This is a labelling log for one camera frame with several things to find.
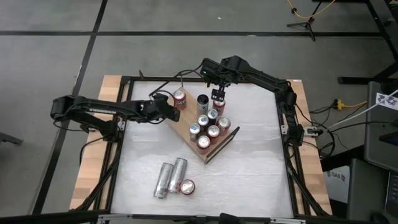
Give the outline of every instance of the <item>soda can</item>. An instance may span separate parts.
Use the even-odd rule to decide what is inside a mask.
[[[159,177],[157,178],[156,188],[154,190],[154,197],[163,199],[167,195],[167,188],[169,187],[170,178],[173,172],[173,165],[164,162],[160,169]]]
[[[207,136],[210,139],[210,144],[216,144],[217,140],[218,140],[218,136],[220,136],[220,129],[215,125],[211,125],[207,129]]]
[[[209,126],[209,118],[206,115],[200,115],[198,118],[198,124],[200,126],[200,133],[206,134],[207,127]]]
[[[181,183],[181,193],[191,195],[195,191],[195,183],[192,180],[184,180]]]
[[[220,129],[220,136],[224,136],[231,126],[231,121],[226,117],[220,117],[217,122],[217,126]]]
[[[189,138],[191,141],[196,142],[197,139],[199,138],[200,134],[200,125],[199,124],[191,124],[189,126]]]
[[[217,110],[218,116],[223,115],[225,108],[225,100],[222,102],[213,100],[213,109]]]
[[[209,118],[209,125],[215,125],[218,117],[218,112],[215,109],[207,111],[207,117]]]
[[[197,141],[198,153],[206,154],[210,148],[210,138],[207,136],[200,136]]]
[[[198,115],[206,114],[207,109],[209,108],[209,98],[204,94],[199,95],[198,99],[197,99],[197,103],[198,103],[198,106],[197,106],[198,107],[198,109],[197,109]]]
[[[169,192],[178,193],[180,191],[182,180],[184,179],[185,171],[187,169],[187,160],[177,158],[174,163],[172,177],[170,179],[168,190]]]
[[[175,100],[175,107],[182,110],[187,107],[187,96],[181,90],[177,90],[173,94]]]

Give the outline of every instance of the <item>red soda can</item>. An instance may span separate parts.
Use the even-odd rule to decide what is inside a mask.
[[[215,125],[211,125],[207,129],[207,136],[210,138],[210,144],[216,144],[218,136],[220,136],[220,129]]]
[[[206,154],[210,148],[210,138],[207,136],[200,136],[197,140],[199,154]]]
[[[217,126],[220,129],[220,136],[224,136],[231,126],[231,121],[226,117],[220,117],[217,122]]]
[[[217,110],[218,116],[223,115],[225,108],[225,100],[222,102],[213,100],[213,109]]]
[[[187,107],[187,97],[183,91],[177,90],[174,92],[173,96],[176,108],[183,110]]]

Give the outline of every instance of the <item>concrete floor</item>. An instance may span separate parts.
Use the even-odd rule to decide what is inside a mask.
[[[302,15],[316,6],[293,1]],[[391,15],[374,0],[382,20]],[[0,30],[93,29],[100,0],[0,0]],[[300,31],[287,23],[302,21],[281,0],[109,1],[100,31]],[[377,27],[363,4],[337,3],[315,18],[317,32],[375,32]],[[71,92],[88,43],[88,36],[0,36],[0,132],[24,139],[21,146],[0,144],[0,216],[30,213],[45,171],[57,129],[49,112],[52,99]],[[253,67],[279,78],[302,79],[311,110],[335,98],[352,105],[366,100],[366,86],[339,85],[338,76],[371,77],[393,62],[380,38],[309,37],[97,37],[80,94],[98,96],[103,75],[172,76],[194,68],[203,57],[245,58]],[[332,111],[331,125],[352,110]],[[325,119],[326,114],[313,118]],[[353,122],[364,120],[358,118]],[[363,143],[364,127],[340,132],[348,147]],[[67,211],[78,173],[78,151],[84,133],[67,134],[45,203],[44,212]],[[329,139],[318,139],[318,145]],[[337,144],[336,152],[345,149]]]

